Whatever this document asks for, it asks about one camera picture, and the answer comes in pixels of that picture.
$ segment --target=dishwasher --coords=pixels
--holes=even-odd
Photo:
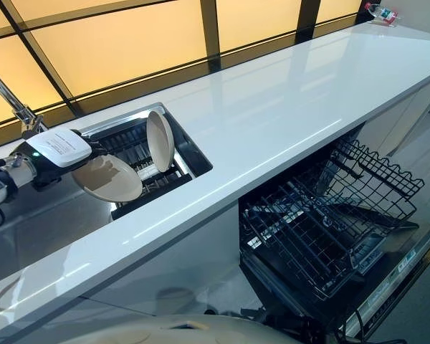
[[[356,134],[239,200],[241,266],[250,283],[292,314],[351,337],[376,329],[430,252],[430,226],[411,220],[411,199],[424,181]]]

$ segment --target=faucet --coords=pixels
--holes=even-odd
[[[22,122],[21,136],[23,139],[30,138],[42,131],[48,130],[43,123],[41,115],[35,115],[30,107],[22,104],[13,92],[0,79],[0,95],[10,104],[13,114]]]

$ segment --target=white plate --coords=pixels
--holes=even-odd
[[[115,156],[98,156],[72,172],[73,179],[88,194],[108,202],[129,202],[142,193],[142,180]]]
[[[171,126],[163,115],[150,111],[146,121],[146,139],[156,168],[160,172],[167,171],[172,165],[175,146]]]

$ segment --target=bottle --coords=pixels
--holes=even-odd
[[[399,19],[401,19],[398,16],[398,12],[382,7],[381,5],[372,4],[371,2],[365,4],[365,9],[367,9],[372,16],[381,19],[391,27],[395,27]]]

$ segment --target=kitchen sink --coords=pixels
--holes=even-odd
[[[146,119],[150,111],[166,117],[173,132],[175,156],[165,173],[153,165],[148,149]],[[127,203],[102,201],[85,193],[70,173],[42,192],[29,184],[23,186],[13,201],[0,205],[6,215],[0,226],[0,280],[212,169],[161,103],[106,120],[81,133],[133,167],[142,179],[142,194]]]
[[[164,173],[159,172],[154,166],[147,144],[146,118],[150,111],[163,115],[173,133],[176,152],[172,166]],[[109,154],[125,161],[142,179],[143,192],[140,197],[128,203],[116,203],[112,206],[113,219],[178,188],[212,168],[203,153],[162,103],[85,128],[82,134],[91,140],[99,141]]]

